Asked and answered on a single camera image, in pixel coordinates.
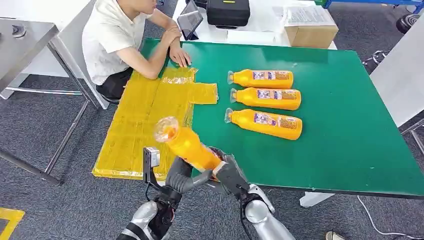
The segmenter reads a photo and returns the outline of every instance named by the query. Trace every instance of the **metal workbench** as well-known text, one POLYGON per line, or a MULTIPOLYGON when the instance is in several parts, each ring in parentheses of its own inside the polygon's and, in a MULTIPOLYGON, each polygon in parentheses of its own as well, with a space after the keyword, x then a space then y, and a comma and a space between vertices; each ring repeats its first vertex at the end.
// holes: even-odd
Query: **metal workbench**
POLYGON ((61 54, 55 47, 54 41, 58 34, 58 28, 50 22, 21 21, 15 19, 0 19, 0 92, 3 90, 33 92, 41 94, 59 94, 59 95, 82 95, 85 102, 73 120, 66 135, 63 137, 53 157, 47 164, 45 170, 41 170, 22 160, 0 146, 0 158, 3 158, 24 170, 27 170, 54 185, 59 185, 60 181, 50 175, 59 156, 64 150, 69 138, 77 127, 84 111, 90 102, 97 108, 96 103, 78 81, 71 68, 65 63, 61 54), (75 83, 78 91, 49 90, 49 89, 30 89, 22 87, 9 87, 13 80, 24 70, 30 62, 47 47, 59 64, 68 74, 69 78, 75 83))

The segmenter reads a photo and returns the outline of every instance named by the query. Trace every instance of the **cardboard box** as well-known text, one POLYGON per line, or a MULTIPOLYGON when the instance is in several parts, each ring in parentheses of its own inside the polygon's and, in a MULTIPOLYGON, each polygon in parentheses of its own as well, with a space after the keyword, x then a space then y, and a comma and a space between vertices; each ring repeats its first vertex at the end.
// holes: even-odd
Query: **cardboard box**
POLYGON ((288 6, 284 30, 292 47, 327 49, 339 28, 321 6, 288 6))

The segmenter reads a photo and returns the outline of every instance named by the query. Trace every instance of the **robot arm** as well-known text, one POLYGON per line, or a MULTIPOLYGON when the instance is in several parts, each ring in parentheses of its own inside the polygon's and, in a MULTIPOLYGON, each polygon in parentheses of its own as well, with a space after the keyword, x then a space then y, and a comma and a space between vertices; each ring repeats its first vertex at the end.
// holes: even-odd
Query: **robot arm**
POLYGON ((234 156, 217 148, 211 149, 222 159, 213 173, 225 192, 233 194, 240 202, 240 219, 249 239, 252 238, 244 226, 244 219, 254 226, 261 240, 295 240, 289 230, 273 216, 276 210, 264 191, 255 184, 247 183, 234 156))
POLYGON ((241 223, 249 239, 252 238, 244 225, 245 219, 254 226, 261 240, 295 240, 289 230, 273 216, 275 208, 265 193, 257 185, 246 181, 234 156, 217 148, 210 149, 222 159, 221 164, 213 171, 206 170, 201 175, 190 178, 193 167, 177 157, 168 172, 165 186, 160 186, 153 172, 153 167, 159 165, 159 150, 144 148, 144 181, 148 184, 147 189, 153 187, 160 194, 150 201, 146 193, 148 202, 137 210, 117 240, 169 239, 182 194, 204 183, 235 196, 240 203, 241 223), (210 180, 212 174, 220 182, 210 180))

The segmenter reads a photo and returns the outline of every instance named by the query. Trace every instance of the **carpet floor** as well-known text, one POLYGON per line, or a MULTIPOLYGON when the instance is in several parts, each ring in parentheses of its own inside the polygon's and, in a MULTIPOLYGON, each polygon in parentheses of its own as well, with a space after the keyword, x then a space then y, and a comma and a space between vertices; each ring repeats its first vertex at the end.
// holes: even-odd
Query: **carpet floor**
MULTIPOLYGON (((175 0, 167 0, 159 8, 172 15, 175 5, 175 0)), ((392 9, 379 4, 333 3, 330 12, 340 29, 337 47, 355 50, 362 59, 376 50, 390 50, 402 37, 394 25, 406 14, 402 6, 392 9)), ((148 24, 145 35, 157 38, 161 30, 148 24)), ((75 89, 67 78, 38 75, 28 77, 23 87, 75 89)), ((82 104, 81 96, 27 92, 0 100, 0 146, 44 169, 82 104)), ((91 173, 115 110, 115 106, 107 110, 88 107, 52 171, 64 182, 62 186, 52 186, 9 162, 1 162, 0 207, 25 211, 11 239, 109 240, 128 224, 146 201, 145 184, 94 177, 91 173)), ((417 132, 424 136, 424 127, 417 132)), ((405 141, 424 169, 424 156, 412 137, 405 136, 405 141)), ((394 238, 374 231, 356 196, 338 194, 314 207, 302 208, 302 192, 270 187, 264 191, 277 209, 275 217, 298 240, 323 240, 326 231, 336 231, 347 240, 394 238)), ((423 200, 362 199, 381 231, 424 236, 423 200)), ((231 197, 198 187, 184 195, 171 239, 247 239, 238 207, 231 197)))

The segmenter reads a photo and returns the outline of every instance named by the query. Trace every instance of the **green table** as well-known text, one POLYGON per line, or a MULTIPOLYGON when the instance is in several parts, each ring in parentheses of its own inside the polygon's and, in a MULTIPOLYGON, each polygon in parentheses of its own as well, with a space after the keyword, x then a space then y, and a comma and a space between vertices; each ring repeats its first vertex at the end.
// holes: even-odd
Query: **green table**
MULTIPOLYGON (((151 54, 157 40, 144 42, 151 54)), ((424 175, 354 51, 184 42, 196 81, 217 83, 216 105, 194 107, 200 140, 234 154, 249 182, 281 188, 424 199, 424 175), (227 72, 290 70, 302 93, 295 111, 230 103, 227 72), (302 119, 298 140, 224 123, 226 108, 302 119)))

